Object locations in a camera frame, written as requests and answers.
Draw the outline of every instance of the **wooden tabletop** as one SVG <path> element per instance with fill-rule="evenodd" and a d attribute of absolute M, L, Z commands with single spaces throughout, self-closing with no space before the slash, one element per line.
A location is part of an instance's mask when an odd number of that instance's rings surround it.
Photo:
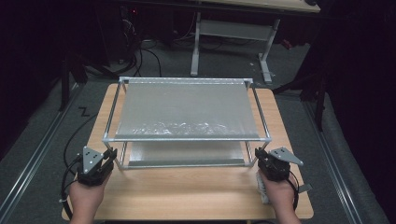
<path fill-rule="evenodd" d="M 305 0 L 201 0 L 201 2 L 231 4 L 244 7 L 267 7 L 301 12 L 320 12 L 318 5 L 309 6 Z"/>
<path fill-rule="evenodd" d="M 87 144 L 105 151 L 102 142 L 117 84 L 108 87 Z M 286 147 L 292 152 L 282 118 L 270 90 L 258 89 L 262 111 L 273 138 L 267 150 Z M 249 92 L 250 102 L 254 96 Z M 255 119 L 260 115 L 254 113 Z M 120 170 L 115 166 L 96 219 L 104 220 L 255 220 L 275 218 L 271 205 L 262 204 L 254 167 L 182 167 Z M 302 180 L 297 165 L 291 170 Z M 311 218 L 307 193 L 300 194 L 299 218 Z"/>

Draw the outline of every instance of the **metal frame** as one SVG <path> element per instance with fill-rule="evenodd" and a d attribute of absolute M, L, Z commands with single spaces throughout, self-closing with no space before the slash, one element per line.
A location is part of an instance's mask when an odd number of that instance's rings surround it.
<path fill-rule="evenodd" d="M 105 146 L 107 148 L 112 148 L 112 146 L 110 145 L 111 143 L 122 143 L 122 148 L 120 149 L 120 158 L 116 159 L 116 164 L 119 166 L 120 169 L 148 168 L 147 166 L 137 167 L 137 166 L 130 166 L 130 165 L 124 164 L 125 153 L 126 153 L 129 142 L 139 142 L 139 141 L 140 142 L 142 142 L 142 141 L 207 141 L 207 142 L 209 142 L 209 141 L 238 141 L 238 142 L 245 142 L 248 161 L 245 162 L 244 166 L 252 167 L 254 165 L 254 163 L 256 162 L 257 158 L 255 158 L 254 155 L 252 155 L 249 142 L 253 142 L 253 141 L 254 142 L 263 142 L 262 148 L 266 148 L 266 146 L 272 141 L 267 124 L 265 122 L 264 115 L 262 113 L 262 108 L 260 105 L 259 97 L 257 95 L 255 88 L 252 86 L 251 78 L 243 78 L 243 80 L 246 84 L 247 91 L 249 88 L 251 88 L 253 91 L 255 101 L 256 101 L 258 110 L 260 112 L 261 120 L 262 120 L 262 128 L 265 131 L 265 137 L 259 137 L 259 138 L 243 138 L 243 137 L 239 137 L 239 138 L 183 138 L 183 139 L 172 138 L 172 139 L 149 139 L 149 140 L 148 139 L 127 139 L 127 138 L 110 137 L 110 133 L 109 133 L 110 127 L 111 127 L 111 124 L 113 121 L 114 111 L 116 109 L 116 105 L 117 105 L 117 102 L 119 99 L 120 90 L 123 89 L 124 92 L 126 93 L 127 88 L 125 85 L 127 82 L 129 82 L 129 80 L 131 80 L 133 78 L 135 78 L 135 77 L 120 77 L 119 84 L 118 84 L 118 87 L 117 87 L 117 90 L 116 90 L 116 93 L 114 96 L 113 104 L 111 106 L 111 110 L 109 113 L 105 133 L 104 133 L 104 136 L 102 139 L 103 143 L 105 144 Z M 213 165 L 192 165 L 192 166 L 233 166 L 233 165 L 213 164 Z M 155 167 L 174 167 L 174 166 L 165 165 L 165 166 L 155 166 Z"/>

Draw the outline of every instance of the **black cable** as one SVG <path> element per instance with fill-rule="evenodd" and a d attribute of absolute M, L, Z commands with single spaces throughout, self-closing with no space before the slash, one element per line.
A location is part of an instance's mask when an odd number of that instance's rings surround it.
<path fill-rule="evenodd" d="M 218 39 L 218 38 L 215 38 L 215 37 L 208 37 L 208 38 L 206 38 L 205 40 L 216 40 L 216 39 Z M 201 48 L 201 49 L 206 49 L 206 50 L 214 50 L 214 49 L 218 49 L 218 48 L 220 48 L 222 45 L 223 45 L 223 38 L 221 38 L 220 40 L 219 40 L 219 44 L 217 45 L 217 46 L 215 46 L 214 48 L 206 48 L 206 47 L 204 47 L 204 44 L 209 44 L 209 42 L 206 42 L 206 43 L 204 43 L 204 41 L 201 41 L 202 43 L 200 43 L 200 45 L 199 45 L 199 47 Z"/>
<path fill-rule="evenodd" d="M 298 204 L 298 200 L 299 200 L 300 184 L 298 183 L 297 177 L 294 175 L 294 173 L 292 171 L 290 171 L 290 173 L 294 176 L 294 179 L 296 180 L 296 183 L 297 183 L 297 188 L 296 188 L 291 183 L 291 181 L 289 179 L 286 179 L 286 181 L 288 181 L 288 183 L 291 185 L 291 187 L 293 188 L 293 191 L 294 191 L 293 209 L 296 210 L 297 204 Z"/>
<path fill-rule="evenodd" d="M 62 185 L 61 185 L 61 202 L 62 205 L 64 206 L 64 211 L 66 212 L 67 216 L 72 219 L 73 213 L 72 210 L 70 209 L 70 205 L 67 202 L 67 193 L 66 193 L 66 188 L 71 185 L 68 184 L 67 186 L 65 185 L 66 183 L 66 178 L 71 169 L 73 168 L 74 165 L 76 165 L 78 162 L 82 161 L 82 156 L 78 154 L 78 156 L 71 162 L 71 164 L 67 167 L 67 169 L 64 171 L 64 178 L 62 179 Z"/>
<path fill-rule="evenodd" d="M 192 41 L 190 41 L 190 38 L 185 38 L 185 39 L 183 39 L 183 40 L 178 40 L 178 41 L 174 41 L 174 44 L 176 44 L 176 45 L 178 45 L 178 46 L 181 46 L 181 47 L 189 47 L 189 46 L 192 46 L 192 45 L 194 45 L 195 44 L 195 42 L 192 40 Z M 182 43 L 182 42 L 190 42 L 189 44 L 180 44 L 180 43 Z"/>
<path fill-rule="evenodd" d="M 140 68 L 142 67 L 142 63 L 143 63 L 143 54 L 142 54 L 142 49 L 141 48 L 139 49 L 139 54 L 140 54 L 140 64 L 139 64 L 138 67 L 136 67 L 136 71 L 134 72 L 133 77 L 135 77 L 136 74 L 139 74 L 139 76 L 142 77 L 140 75 Z"/>
<path fill-rule="evenodd" d="M 64 186 L 65 189 L 67 189 L 68 187 L 70 187 L 70 185 L 72 185 L 74 182 L 77 182 L 78 180 L 75 179 L 72 182 L 70 182 L 69 184 L 67 184 L 66 186 Z"/>
<path fill-rule="evenodd" d="M 160 69 L 160 77 L 162 77 L 163 76 L 163 72 L 161 71 L 161 63 L 160 63 L 160 59 L 158 58 L 158 56 L 154 52 L 152 52 L 151 50 L 148 50 L 148 49 L 143 49 L 143 50 L 151 53 L 157 59 L 158 66 L 159 66 L 159 69 Z"/>
<path fill-rule="evenodd" d="M 70 136 L 69 140 L 66 143 L 66 146 L 64 146 L 64 165 L 66 167 L 69 167 L 68 163 L 67 163 L 67 159 L 66 159 L 66 151 L 67 148 L 70 145 L 70 142 L 73 140 L 73 138 L 76 136 L 76 134 L 79 132 L 79 130 L 81 130 L 88 122 L 90 122 L 90 120 L 92 120 L 93 118 L 95 118 L 98 114 L 93 115 L 92 117 L 90 117 L 89 119 L 85 120 L 84 123 L 82 123 L 75 131 L 74 133 Z"/>

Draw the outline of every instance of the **metal bar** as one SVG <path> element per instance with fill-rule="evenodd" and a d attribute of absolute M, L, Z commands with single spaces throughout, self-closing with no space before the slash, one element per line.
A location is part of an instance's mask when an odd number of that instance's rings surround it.
<path fill-rule="evenodd" d="M 192 52 L 191 71 L 190 71 L 190 75 L 192 77 L 198 77 L 200 30 L 201 30 L 201 13 L 198 12 L 197 13 L 197 20 L 196 20 L 196 23 L 195 23 L 194 50 Z"/>
<path fill-rule="evenodd" d="M 245 145 L 247 148 L 247 158 L 249 162 L 253 161 L 253 156 L 251 155 L 251 150 L 250 150 L 250 143 L 248 141 L 245 141 Z"/>
<path fill-rule="evenodd" d="M 121 150 L 121 156 L 120 156 L 120 164 L 122 166 L 123 166 L 123 163 L 124 163 L 124 157 L 125 157 L 125 151 L 126 151 L 127 145 L 128 145 L 127 142 L 124 142 L 122 144 L 122 150 Z"/>
<path fill-rule="evenodd" d="M 45 133 L 43 139 L 40 141 L 38 147 L 36 148 L 34 154 L 32 155 L 31 159 L 27 162 L 25 168 L 21 172 L 20 176 L 18 177 L 17 182 L 15 183 L 12 190 L 9 192 L 6 199 L 3 201 L 0 207 L 0 223 L 7 223 L 8 219 L 10 218 L 13 210 L 17 206 L 18 202 L 21 199 L 21 196 L 29 186 L 30 182 L 32 181 L 33 177 L 35 176 L 35 172 L 37 171 L 38 167 L 40 166 L 41 162 L 43 161 L 44 157 L 46 156 L 47 152 L 50 149 L 50 143 L 52 141 L 53 136 L 59 129 L 67 111 L 70 108 L 70 105 L 74 102 L 77 98 L 79 93 L 82 90 L 78 84 L 75 84 L 73 87 L 73 94 L 70 98 L 70 101 L 67 107 L 63 111 L 59 111 L 57 116 L 55 117 L 54 121 L 49 126 L 49 129 Z"/>
<path fill-rule="evenodd" d="M 269 34 L 267 43 L 265 45 L 264 53 L 261 54 L 260 61 L 265 62 L 267 60 L 268 54 L 270 52 L 271 46 L 274 42 L 274 38 L 276 36 L 277 27 L 279 26 L 280 20 L 275 20 L 274 25 L 272 27 L 271 34 Z"/>
<path fill-rule="evenodd" d="M 105 128 L 105 134 L 103 137 L 103 141 L 105 142 L 105 144 L 107 142 L 105 139 L 107 139 L 107 137 L 108 137 L 108 131 L 110 130 L 111 120 L 113 120 L 114 109 L 116 108 L 117 99 L 119 98 L 121 83 L 123 83 L 123 81 L 121 81 L 121 78 L 120 78 L 119 85 L 117 86 L 116 94 L 114 95 L 113 105 L 111 106 L 110 115 L 108 116 L 108 121 L 107 121 L 107 125 Z"/>
<path fill-rule="evenodd" d="M 346 182 L 344 181 L 343 176 L 341 175 L 340 170 L 332 156 L 332 151 L 327 143 L 327 140 L 323 134 L 318 130 L 318 127 L 315 123 L 315 112 L 314 108 L 308 102 L 303 102 L 303 106 L 305 112 L 308 114 L 312 127 L 316 130 L 316 134 L 319 142 L 321 143 L 322 148 L 322 156 L 326 161 L 327 168 L 329 170 L 330 177 L 332 178 L 332 182 L 334 183 L 335 189 L 338 193 L 338 196 L 341 200 L 341 204 L 346 211 L 346 216 L 349 219 L 349 223 L 363 223 L 361 220 L 361 215 L 358 212 L 358 209 L 353 202 L 353 199 L 350 195 L 349 188 L 347 187 Z"/>
<path fill-rule="evenodd" d="M 185 168 L 185 167 L 243 167 L 246 166 L 243 163 L 240 164 L 182 164 L 182 165 L 128 165 L 123 166 L 122 170 L 130 170 L 130 169 L 149 169 L 149 168 Z"/>
<path fill-rule="evenodd" d="M 178 141 L 252 141 L 252 142 L 268 142 L 271 141 L 271 137 L 265 137 L 265 138 L 247 138 L 247 137 L 219 137 L 219 138 L 106 138 L 106 142 L 178 142 Z"/>
<path fill-rule="evenodd" d="M 259 96 L 257 95 L 256 89 L 254 87 L 252 87 L 251 89 L 253 90 L 254 98 L 256 99 L 256 104 L 260 112 L 260 117 L 262 118 L 262 125 L 264 126 L 265 135 L 267 136 L 267 138 L 271 139 L 267 123 L 265 122 L 264 114 L 262 113 L 262 106 L 260 105 Z"/>

